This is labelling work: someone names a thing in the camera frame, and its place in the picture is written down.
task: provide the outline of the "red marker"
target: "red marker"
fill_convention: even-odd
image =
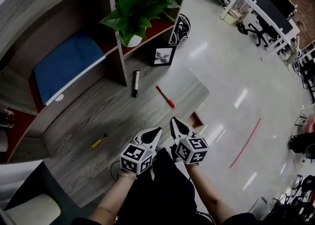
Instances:
[[[157,86],[157,90],[161,93],[161,95],[164,97],[164,99],[167,101],[167,103],[172,107],[175,108],[174,103],[166,97],[166,95],[162,92],[162,90],[159,88],[159,86]]]

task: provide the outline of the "wooden desk surface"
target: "wooden desk surface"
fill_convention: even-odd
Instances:
[[[46,130],[43,140],[53,155],[46,162],[67,194],[84,206],[107,191],[114,181],[110,166],[134,135],[146,128],[163,128],[161,141],[170,136],[171,117],[187,118],[204,101],[209,91],[181,62],[171,67],[150,67],[131,57],[126,61],[129,81],[140,70],[138,98],[128,87],[102,78],[78,98]],[[172,109],[157,91],[176,105]],[[91,145],[103,134],[107,138],[95,148]]]

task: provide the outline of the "yellow marker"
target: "yellow marker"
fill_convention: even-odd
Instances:
[[[92,148],[95,148],[101,141],[103,141],[105,138],[107,138],[107,135],[104,134],[103,136],[101,136],[93,145]]]

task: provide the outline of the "black and white pattern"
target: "black and white pattern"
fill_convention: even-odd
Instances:
[[[137,173],[137,164],[122,158],[122,168]]]
[[[180,156],[184,161],[187,161],[190,155],[190,150],[185,145],[183,145],[182,142],[180,142],[177,147],[177,155]]]
[[[190,163],[198,163],[201,162],[205,156],[206,156],[207,152],[196,152],[193,154]]]
[[[190,138],[188,140],[195,150],[204,149],[208,147],[202,138]]]
[[[140,149],[134,145],[129,145],[128,149],[125,150],[124,154],[126,157],[129,157],[133,160],[137,160],[139,161],[140,158],[142,157],[142,155],[144,154],[144,151],[143,149]]]
[[[147,169],[152,162],[152,156],[149,156],[145,161],[141,163],[140,173],[142,173],[145,169]]]

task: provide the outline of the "picture frame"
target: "picture frame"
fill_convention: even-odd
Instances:
[[[171,65],[175,55],[177,45],[167,43],[158,44],[154,47],[151,66]]]

